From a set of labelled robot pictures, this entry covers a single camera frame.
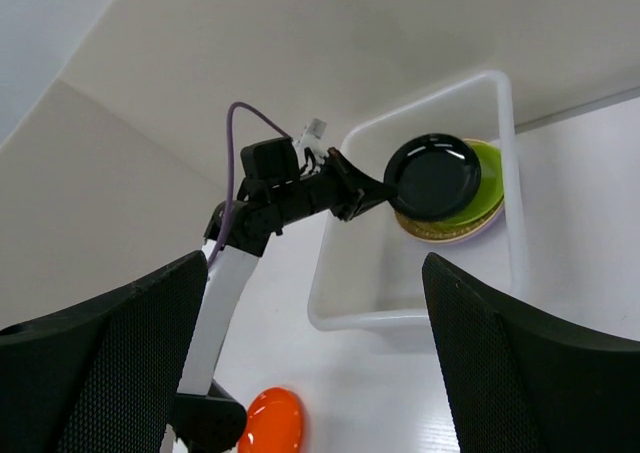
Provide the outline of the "green plate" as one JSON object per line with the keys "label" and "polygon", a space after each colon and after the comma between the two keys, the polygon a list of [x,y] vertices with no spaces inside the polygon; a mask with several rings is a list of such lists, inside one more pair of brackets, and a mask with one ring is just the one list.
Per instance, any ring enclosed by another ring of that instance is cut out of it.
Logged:
{"label": "green plate", "polygon": [[466,139],[476,153],[481,166],[478,191],[470,204],[451,218],[443,221],[447,227],[467,226],[488,217],[504,197],[501,152],[490,143]]}

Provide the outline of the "orange plate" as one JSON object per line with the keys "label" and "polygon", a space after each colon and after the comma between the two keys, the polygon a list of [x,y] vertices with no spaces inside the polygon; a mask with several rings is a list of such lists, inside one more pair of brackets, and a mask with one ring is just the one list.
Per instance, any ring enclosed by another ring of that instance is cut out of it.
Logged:
{"label": "orange plate", "polygon": [[261,392],[247,410],[247,422],[237,452],[301,452],[304,409],[298,396],[282,387]]}

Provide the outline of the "beige plate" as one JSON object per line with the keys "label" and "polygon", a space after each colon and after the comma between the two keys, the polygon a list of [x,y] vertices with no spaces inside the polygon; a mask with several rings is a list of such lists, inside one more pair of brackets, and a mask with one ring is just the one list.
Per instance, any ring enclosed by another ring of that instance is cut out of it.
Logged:
{"label": "beige plate", "polygon": [[449,228],[431,223],[415,222],[402,216],[398,216],[396,220],[400,227],[412,237],[437,245],[454,244],[470,239],[491,225],[490,220],[484,220]]}

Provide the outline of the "black plate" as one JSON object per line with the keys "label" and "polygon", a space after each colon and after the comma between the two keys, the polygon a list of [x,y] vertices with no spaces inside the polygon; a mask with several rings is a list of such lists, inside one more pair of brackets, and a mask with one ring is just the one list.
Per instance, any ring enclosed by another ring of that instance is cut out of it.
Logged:
{"label": "black plate", "polygon": [[422,222],[437,222],[464,210],[481,184],[481,163],[466,141],[429,133],[400,146],[389,159],[384,183],[395,188],[395,212]]}

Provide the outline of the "round bamboo mat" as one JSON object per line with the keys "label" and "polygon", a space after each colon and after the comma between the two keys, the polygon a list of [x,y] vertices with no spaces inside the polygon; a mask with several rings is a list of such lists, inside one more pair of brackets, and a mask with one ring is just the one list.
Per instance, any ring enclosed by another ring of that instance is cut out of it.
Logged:
{"label": "round bamboo mat", "polygon": [[427,223],[411,220],[400,213],[395,214],[395,219],[406,232],[418,238],[434,241],[444,241],[465,235],[478,228],[488,217],[490,215],[485,215],[464,225],[448,225],[444,222]]}

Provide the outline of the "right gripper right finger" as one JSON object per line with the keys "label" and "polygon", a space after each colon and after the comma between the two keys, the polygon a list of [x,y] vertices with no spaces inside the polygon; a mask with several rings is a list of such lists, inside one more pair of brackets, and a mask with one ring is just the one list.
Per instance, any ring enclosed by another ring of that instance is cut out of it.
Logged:
{"label": "right gripper right finger", "polygon": [[551,315],[436,253],[422,281],[461,451],[638,451],[638,341]]}

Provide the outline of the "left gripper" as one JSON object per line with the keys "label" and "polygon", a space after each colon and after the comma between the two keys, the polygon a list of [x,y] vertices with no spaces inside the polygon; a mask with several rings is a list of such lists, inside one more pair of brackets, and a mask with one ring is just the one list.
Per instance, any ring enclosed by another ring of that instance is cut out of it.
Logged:
{"label": "left gripper", "polygon": [[338,149],[328,149],[327,166],[316,174],[300,173],[292,142],[283,137],[244,147],[245,177],[237,199],[273,208],[284,223],[325,210],[350,222],[397,196],[397,189],[352,164]]}

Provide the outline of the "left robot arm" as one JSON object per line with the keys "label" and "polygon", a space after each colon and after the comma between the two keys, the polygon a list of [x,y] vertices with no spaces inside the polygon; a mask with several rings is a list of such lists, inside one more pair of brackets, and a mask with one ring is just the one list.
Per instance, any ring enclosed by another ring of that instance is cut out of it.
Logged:
{"label": "left robot arm", "polygon": [[214,249],[170,417],[190,452],[226,452],[245,429],[245,408],[213,374],[236,305],[269,239],[324,211],[351,221],[396,195],[394,186],[363,173],[335,148],[313,160],[309,173],[284,137],[247,146],[240,158],[245,177],[234,198],[214,210],[205,231]]}

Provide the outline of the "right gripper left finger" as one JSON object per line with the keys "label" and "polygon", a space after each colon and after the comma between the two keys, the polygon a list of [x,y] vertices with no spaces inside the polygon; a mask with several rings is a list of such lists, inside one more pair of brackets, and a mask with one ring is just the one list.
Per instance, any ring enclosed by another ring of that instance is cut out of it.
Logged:
{"label": "right gripper left finger", "polygon": [[206,280],[194,251],[2,329],[2,451],[159,451]]}

